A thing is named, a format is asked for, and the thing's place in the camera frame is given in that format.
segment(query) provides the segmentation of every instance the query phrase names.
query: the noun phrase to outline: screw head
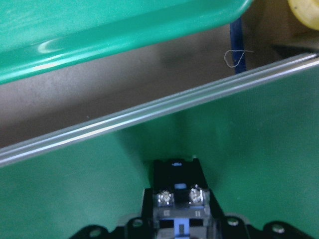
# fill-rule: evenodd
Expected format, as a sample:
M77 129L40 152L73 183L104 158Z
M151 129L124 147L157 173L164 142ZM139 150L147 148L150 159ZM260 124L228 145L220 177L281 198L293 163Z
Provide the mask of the screw head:
M158 202L162 206L169 205L171 202L171 193L167 190L162 191L161 193L158 194Z
M203 190L199 188L197 185L191 188L189 197L192 203L199 204L203 203L204 197L203 197Z
M237 226L239 224L239 221L236 219L236 218L228 218L227 219L227 223L230 225L230 226Z
M279 234L282 234L285 232L284 227L280 224L273 224L272 230L273 232L279 233Z

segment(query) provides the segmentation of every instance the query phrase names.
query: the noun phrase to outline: green plastic tray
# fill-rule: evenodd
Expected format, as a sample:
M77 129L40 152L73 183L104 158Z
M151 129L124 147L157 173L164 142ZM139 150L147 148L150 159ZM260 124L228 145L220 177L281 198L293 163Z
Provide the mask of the green plastic tray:
M193 155L226 212L319 238L318 74L294 58L0 149L0 238L112 230L140 211L152 160Z
M0 3L0 84L167 41L238 18L251 0Z

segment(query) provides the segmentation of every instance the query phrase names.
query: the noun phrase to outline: green surface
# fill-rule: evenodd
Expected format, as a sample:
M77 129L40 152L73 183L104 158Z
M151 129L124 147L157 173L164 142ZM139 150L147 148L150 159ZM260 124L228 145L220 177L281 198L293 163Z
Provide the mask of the green surface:
M0 84L218 27L251 0L0 2Z
M301 71L1 168L0 238L112 230L139 212L152 160L193 155L226 212L319 238L318 75Z

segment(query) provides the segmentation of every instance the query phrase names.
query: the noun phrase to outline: metal screw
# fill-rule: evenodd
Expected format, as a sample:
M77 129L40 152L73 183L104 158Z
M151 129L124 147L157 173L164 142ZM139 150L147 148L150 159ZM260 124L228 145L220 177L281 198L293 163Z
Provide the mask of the metal screw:
M171 193L167 190L158 194L158 202L162 205L169 205L171 201Z
M273 232L276 232L279 234L282 234L285 232L284 227L282 225L279 225L279 224L273 224L272 230L273 230Z
M227 223L230 226L237 226L239 224L239 221L236 218L228 218Z
M196 184L190 190L189 197L190 197L191 201L195 204L202 203L204 200L203 190L201 188L199 188L199 186Z
M143 225L143 221L141 219L135 219L132 223L133 228L140 228Z

